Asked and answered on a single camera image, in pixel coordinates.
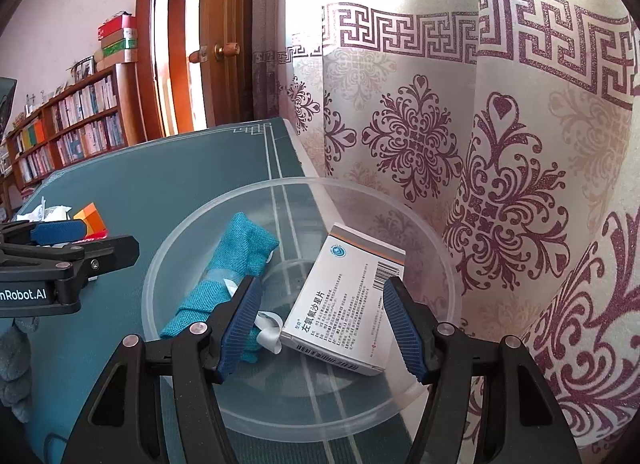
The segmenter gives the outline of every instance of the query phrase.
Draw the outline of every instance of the sheer curtain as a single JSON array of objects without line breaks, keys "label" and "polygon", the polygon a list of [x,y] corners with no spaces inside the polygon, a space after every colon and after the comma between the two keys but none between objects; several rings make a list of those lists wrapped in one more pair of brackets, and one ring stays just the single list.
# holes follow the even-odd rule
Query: sheer curtain
[{"label": "sheer curtain", "polygon": [[[254,0],[254,21],[256,117],[443,235],[462,328],[520,335],[599,462],[640,401],[640,32],[622,2]],[[480,404],[477,383],[467,459]]]}]

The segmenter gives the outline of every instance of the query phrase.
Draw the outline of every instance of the door handle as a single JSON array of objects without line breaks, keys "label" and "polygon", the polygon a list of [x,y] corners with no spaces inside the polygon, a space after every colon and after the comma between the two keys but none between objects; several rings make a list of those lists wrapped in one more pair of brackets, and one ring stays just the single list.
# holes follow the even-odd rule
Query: door handle
[{"label": "door handle", "polygon": [[199,50],[193,51],[189,55],[189,61],[192,64],[201,64],[202,62],[209,61],[209,54],[207,53],[207,46],[201,46]]},{"label": "door handle", "polygon": [[216,60],[222,62],[225,56],[238,56],[240,54],[240,44],[237,42],[227,42],[224,46],[216,44],[213,47],[213,52],[216,55]]}]

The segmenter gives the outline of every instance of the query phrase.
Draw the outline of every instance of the clear plastic bowl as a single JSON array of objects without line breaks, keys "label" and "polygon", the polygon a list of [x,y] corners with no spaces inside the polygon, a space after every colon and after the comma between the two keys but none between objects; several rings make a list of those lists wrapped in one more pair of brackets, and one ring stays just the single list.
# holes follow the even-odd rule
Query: clear plastic bowl
[{"label": "clear plastic bowl", "polygon": [[[201,206],[165,239],[146,274],[142,321],[154,340],[202,278],[234,213],[280,240],[267,265],[260,308],[286,319],[322,243],[341,222],[406,250],[404,283],[438,320],[458,324],[462,282],[438,234],[410,208],[368,187],[294,177],[245,186]],[[225,426],[281,442],[317,442],[359,433],[406,408],[425,388],[407,370],[395,340],[386,371],[366,377],[284,347],[241,362],[216,397]]]}]

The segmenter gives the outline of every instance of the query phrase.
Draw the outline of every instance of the green box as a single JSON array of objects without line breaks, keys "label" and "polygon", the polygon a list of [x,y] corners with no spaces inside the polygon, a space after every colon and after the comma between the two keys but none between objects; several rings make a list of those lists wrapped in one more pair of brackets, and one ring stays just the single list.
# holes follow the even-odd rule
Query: green box
[{"label": "green box", "polygon": [[133,50],[138,46],[138,40],[136,38],[123,38],[118,40],[115,44],[111,44],[102,49],[104,57],[110,56],[113,53],[117,53],[121,50]]}]

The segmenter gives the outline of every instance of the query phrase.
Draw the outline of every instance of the red box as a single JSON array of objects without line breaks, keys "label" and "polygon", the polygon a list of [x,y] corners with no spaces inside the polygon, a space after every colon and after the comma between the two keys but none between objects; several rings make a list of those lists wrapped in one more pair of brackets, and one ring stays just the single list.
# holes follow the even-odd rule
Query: red box
[{"label": "red box", "polygon": [[117,30],[122,28],[136,28],[136,18],[132,15],[120,15],[119,17],[110,20],[109,22],[105,22],[98,28],[98,41],[102,40],[104,37],[115,33]]}]

